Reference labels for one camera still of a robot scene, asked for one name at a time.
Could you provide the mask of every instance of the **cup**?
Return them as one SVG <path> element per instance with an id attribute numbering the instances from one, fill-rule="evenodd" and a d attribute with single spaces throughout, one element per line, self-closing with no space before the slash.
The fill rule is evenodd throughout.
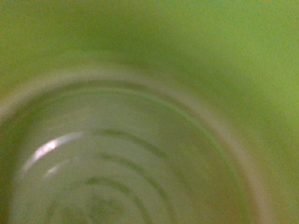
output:
<path id="1" fill-rule="evenodd" d="M 0 3 L 0 223 L 297 223 L 296 9 Z"/>

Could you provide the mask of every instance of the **plastic container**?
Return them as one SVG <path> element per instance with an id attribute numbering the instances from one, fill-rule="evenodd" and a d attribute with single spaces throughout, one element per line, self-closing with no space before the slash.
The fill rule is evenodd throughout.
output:
<path id="1" fill-rule="evenodd" d="M 0 3 L 0 223 L 297 223 L 296 9 Z"/>

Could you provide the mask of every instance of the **green cup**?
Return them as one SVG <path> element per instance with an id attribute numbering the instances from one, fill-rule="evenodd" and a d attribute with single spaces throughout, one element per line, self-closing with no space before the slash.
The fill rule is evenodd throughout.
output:
<path id="1" fill-rule="evenodd" d="M 0 223 L 299 222 L 297 11 L 0 3 Z"/>

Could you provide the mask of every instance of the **green surface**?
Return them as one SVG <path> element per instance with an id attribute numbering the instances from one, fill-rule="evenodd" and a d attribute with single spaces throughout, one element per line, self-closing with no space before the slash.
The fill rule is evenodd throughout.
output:
<path id="1" fill-rule="evenodd" d="M 3 1 L 0 98 L 101 61 L 170 71 L 153 78 L 209 104 L 257 164 L 275 219 L 296 223 L 298 11 L 297 1 Z"/>

